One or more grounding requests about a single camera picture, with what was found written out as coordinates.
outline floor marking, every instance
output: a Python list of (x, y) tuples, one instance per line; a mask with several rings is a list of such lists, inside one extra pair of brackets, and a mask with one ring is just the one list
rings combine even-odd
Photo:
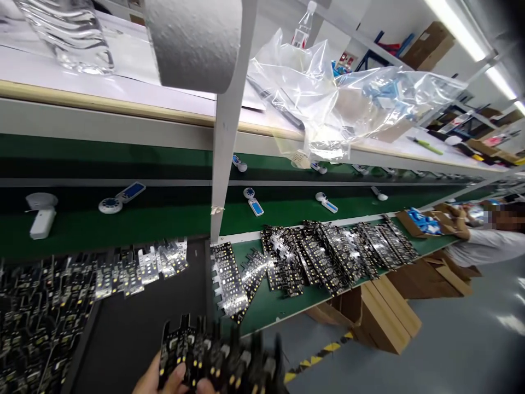
[(345, 335), (343, 335), (339, 339), (339, 341), (332, 342), (331, 344), (325, 346), (322, 350), (317, 352), (315, 355), (311, 356), (310, 359), (301, 361), (299, 365), (295, 368), (290, 368), (288, 372), (286, 372), (286, 375), (284, 376), (284, 383), (287, 384), (288, 382), (294, 380), (297, 377), (297, 375), (307, 370), (311, 366), (321, 362), (321, 360), (324, 357), (335, 352), (337, 349), (340, 349), (341, 345), (344, 345), (346, 342), (349, 342), (353, 338), (354, 336), (352, 335), (352, 332), (349, 331)]

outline clear plastic bag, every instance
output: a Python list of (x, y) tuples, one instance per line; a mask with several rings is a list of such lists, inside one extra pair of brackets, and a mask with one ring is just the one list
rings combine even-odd
[(337, 77), (335, 110), (351, 142), (415, 125), (429, 111), (450, 104), (467, 86), (456, 79), (401, 67), (375, 68)]
[[(422, 71), (384, 67), (334, 78), (326, 41), (303, 50), (282, 44), (279, 29), (248, 66), (248, 82), (270, 105), (281, 153), (299, 168), (315, 160), (349, 162), (352, 143), (397, 135), (451, 103), (466, 84)], [(291, 141), (303, 140), (302, 149)]]
[(281, 153), (296, 166), (310, 168), (312, 160), (349, 158), (347, 135), (334, 112), (338, 92), (326, 41), (303, 50), (282, 44), (279, 29), (250, 61), (248, 81), (263, 89), (261, 96), (270, 103), (267, 113), (277, 118), (275, 123), (285, 122), (297, 140), (304, 138), (304, 148), (298, 151), (289, 139), (274, 134)]

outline ceiling light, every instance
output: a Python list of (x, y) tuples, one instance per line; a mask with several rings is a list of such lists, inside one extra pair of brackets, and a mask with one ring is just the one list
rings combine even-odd
[(503, 95), (507, 99), (514, 100), (518, 97), (518, 95), (514, 93), (513, 89), (507, 83), (505, 78), (503, 78), (502, 74), (496, 69), (496, 67), (489, 68), (486, 71), (486, 74), (490, 78), (492, 83), (496, 86), (496, 88), (498, 88), (499, 91), (503, 93)]
[(467, 24), (461, 20), (459, 10), (456, 12), (448, 1), (425, 0), (425, 2), (475, 62), (483, 60), (490, 54), (490, 51), (485, 49), (471, 33)]
[(516, 106), (516, 108), (518, 108), (521, 113), (525, 116), (525, 106), (523, 105), (523, 103), (521, 101), (516, 101), (514, 103), (514, 105)]

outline person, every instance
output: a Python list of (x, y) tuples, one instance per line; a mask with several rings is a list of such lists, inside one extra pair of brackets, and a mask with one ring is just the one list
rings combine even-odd
[(489, 212), (489, 222), (479, 228), (465, 207), (449, 209), (463, 240), (448, 246), (445, 251), (459, 266), (469, 267), (499, 263), (525, 253), (525, 202), (498, 206)]
[[(184, 394), (189, 388), (182, 384), (186, 373), (186, 364), (177, 365), (171, 373), (162, 390), (159, 386), (160, 352), (153, 358), (146, 373), (138, 380), (133, 394)], [(208, 379), (201, 379), (197, 383), (197, 394), (215, 394), (212, 383)]]

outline screwdriver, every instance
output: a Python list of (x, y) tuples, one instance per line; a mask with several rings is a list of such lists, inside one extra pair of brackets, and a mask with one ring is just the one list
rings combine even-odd
[(421, 141), (421, 140), (418, 140), (417, 138), (414, 138), (414, 137), (407, 137), (410, 141), (414, 141), (415, 143), (418, 143), (419, 145), (421, 145), (423, 148), (426, 148), (428, 149), (429, 151), (431, 152), (434, 152), (438, 155), (443, 155), (443, 152), (440, 151), (439, 149), (436, 149), (434, 148), (432, 145), (430, 145), (429, 142), (427, 141)]

